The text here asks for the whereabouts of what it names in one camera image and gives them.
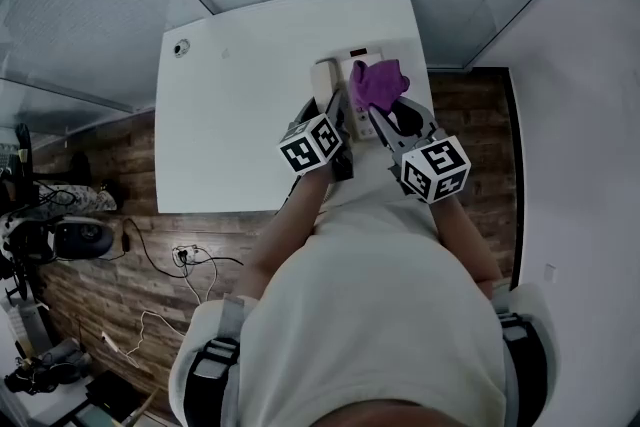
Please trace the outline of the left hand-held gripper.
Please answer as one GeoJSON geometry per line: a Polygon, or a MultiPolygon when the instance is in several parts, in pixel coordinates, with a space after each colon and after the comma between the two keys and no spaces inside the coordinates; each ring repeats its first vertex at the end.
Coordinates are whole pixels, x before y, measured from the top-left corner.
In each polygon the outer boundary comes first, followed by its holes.
{"type": "Polygon", "coordinates": [[[294,118],[294,123],[278,143],[278,152],[296,176],[329,165],[335,181],[354,177],[352,156],[344,138],[349,138],[348,102],[336,89],[320,114],[311,97],[294,118]]]}

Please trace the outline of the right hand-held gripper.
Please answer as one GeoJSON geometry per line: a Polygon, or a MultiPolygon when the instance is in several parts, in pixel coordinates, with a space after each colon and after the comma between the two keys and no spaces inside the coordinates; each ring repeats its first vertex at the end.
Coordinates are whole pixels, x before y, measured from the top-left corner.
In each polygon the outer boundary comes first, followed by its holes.
{"type": "Polygon", "coordinates": [[[464,188],[471,162],[456,136],[435,130],[426,107],[401,96],[395,101],[396,124],[377,106],[370,106],[368,115],[381,143],[391,150],[394,164],[389,170],[406,195],[434,204],[464,188]]]}

